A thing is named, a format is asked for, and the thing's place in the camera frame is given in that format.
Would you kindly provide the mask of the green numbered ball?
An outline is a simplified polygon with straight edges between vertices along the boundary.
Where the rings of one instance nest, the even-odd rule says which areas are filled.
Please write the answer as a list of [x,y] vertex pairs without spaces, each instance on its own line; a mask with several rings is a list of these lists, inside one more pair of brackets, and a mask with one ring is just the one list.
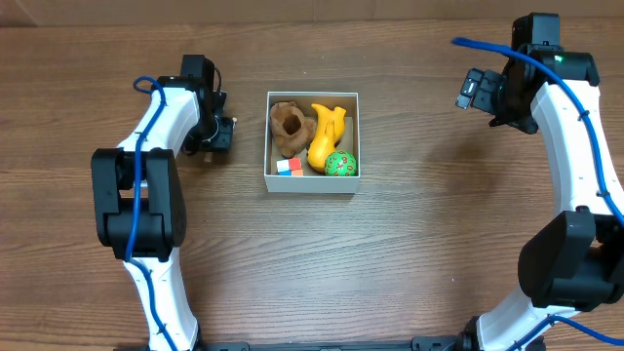
[[349,152],[338,150],[330,154],[326,159],[326,176],[355,176],[357,171],[357,160]]

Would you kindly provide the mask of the multicoloured puzzle cube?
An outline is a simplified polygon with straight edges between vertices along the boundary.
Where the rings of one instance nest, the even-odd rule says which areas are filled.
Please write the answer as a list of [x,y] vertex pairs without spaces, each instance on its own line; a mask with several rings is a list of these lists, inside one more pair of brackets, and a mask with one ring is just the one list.
[[278,176],[304,176],[299,158],[283,159],[276,162]]

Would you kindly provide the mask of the white wooden rattle drum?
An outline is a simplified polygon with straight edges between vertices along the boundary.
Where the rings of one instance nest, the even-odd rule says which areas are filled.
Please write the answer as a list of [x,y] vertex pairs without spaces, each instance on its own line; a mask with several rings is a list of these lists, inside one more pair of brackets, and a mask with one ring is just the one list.
[[216,120],[215,133],[202,141],[205,162],[223,158],[231,150],[237,122],[235,117],[219,117]]

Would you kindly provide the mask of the brown plush toy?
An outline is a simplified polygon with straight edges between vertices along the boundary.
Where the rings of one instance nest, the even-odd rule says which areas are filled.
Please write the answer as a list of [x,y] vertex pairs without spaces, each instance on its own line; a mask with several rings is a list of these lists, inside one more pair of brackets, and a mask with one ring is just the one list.
[[269,111],[273,140],[282,156],[292,158],[311,144],[317,123],[303,115],[294,101],[277,102]]

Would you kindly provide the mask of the yellow rubber duck toy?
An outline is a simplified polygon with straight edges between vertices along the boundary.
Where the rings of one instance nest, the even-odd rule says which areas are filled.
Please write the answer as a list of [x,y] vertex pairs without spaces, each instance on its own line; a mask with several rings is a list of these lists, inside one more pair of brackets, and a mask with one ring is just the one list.
[[319,103],[312,103],[311,107],[317,112],[317,128],[307,152],[307,161],[315,171],[323,173],[327,158],[334,153],[344,135],[346,110],[340,106],[329,109]]

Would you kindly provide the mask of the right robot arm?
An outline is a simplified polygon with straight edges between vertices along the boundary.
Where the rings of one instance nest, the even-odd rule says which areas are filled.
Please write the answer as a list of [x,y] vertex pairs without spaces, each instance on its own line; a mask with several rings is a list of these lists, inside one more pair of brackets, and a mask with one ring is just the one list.
[[457,37],[454,44],[501,54],[501,72],[473,68],[458,107],[490,115],[494,127],[541,134],[554,189],[554,216],[522,248],[517,286],[472,318],[445,350],[541,350],[544,333],[623,294],[623,189],[600,115],[592,55],[561,43],[560,18],[532,13],[512,26],[509,44]]

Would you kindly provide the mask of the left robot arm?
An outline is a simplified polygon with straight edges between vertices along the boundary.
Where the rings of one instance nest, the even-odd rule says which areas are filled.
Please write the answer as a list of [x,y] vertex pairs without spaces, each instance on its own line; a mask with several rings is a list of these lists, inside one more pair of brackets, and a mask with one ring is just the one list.
[[236,121],[223,114],[221,74],[203,55],[185,55],[177,76],[138,77],[150,104],[136,128],[91,161],[99,241],[132,277],[145,314],[148,350],[201,350],[180,267],[187,228],[179,154],[226,153]]

